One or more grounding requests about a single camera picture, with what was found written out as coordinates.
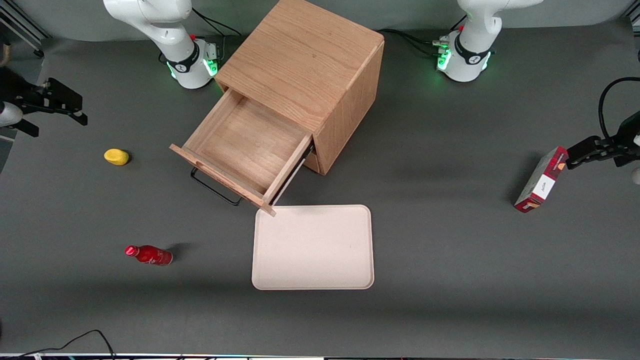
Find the red bottle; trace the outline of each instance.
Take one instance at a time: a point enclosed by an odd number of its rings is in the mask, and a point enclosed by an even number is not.
[[[128,256],[135,257],[139,262],[159,266],[169,265],[173,260],[173,254],[167,250],[159,249],[151,245],[140,247],[129,245],[124,250]]]

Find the drawer handle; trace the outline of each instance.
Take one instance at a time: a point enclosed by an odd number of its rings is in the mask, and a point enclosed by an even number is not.
[[[211,191],[212,193],[216,194],[217,196],[219,196],[221,199],[223,199],[224,201],[228,202],[229,204],[233,205],[233,206],[238,206],[240,205],[240,203],[242,202],[242,197],[240,199],[238,199],[237,201],[232,201],[231,199],[229,199],[228,197],[222,195],[221,193],[217,192],[216,190],[212,189],[211,187],[209,187],[209,185],[203,183],[200,179],[198,179],[196,177],[196,173],[198,172],[198,168],[194,167],[193,170],[191,171],[191,178],[194,179],[198,184],[204,186],[205,188],[207,188],[209,191]]]

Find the red box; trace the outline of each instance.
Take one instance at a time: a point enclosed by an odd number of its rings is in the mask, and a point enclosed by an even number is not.
[[[558,175],[566,167],[568,157],[566,149],[559,146],[542,158],[514,207],[523,213],[528,213],[542,205],[554,187]]]

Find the gray backdrop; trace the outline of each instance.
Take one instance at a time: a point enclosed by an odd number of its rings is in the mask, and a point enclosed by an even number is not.
[[[109,16],[102,0],[14,0],[54,37],[87,41],[144,39]],[[249,34],[276,0],[193,0],[204,15]],[[371,29],[444,29],[464,13],[455,0],[311,0]],[[620,16],[633,0],[546,0],[502,12],[507,28],[591,25]],[[184,22],[195,34],[211,33],[195,14]]]

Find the wooden cabinet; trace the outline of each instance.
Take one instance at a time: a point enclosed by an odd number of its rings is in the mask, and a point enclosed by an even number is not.
[[[203,173],[272,215],[303,161],[325,175],[375,100],[382,35],[304,0],[280,0],[222,66],[222,98],[182,148]]]

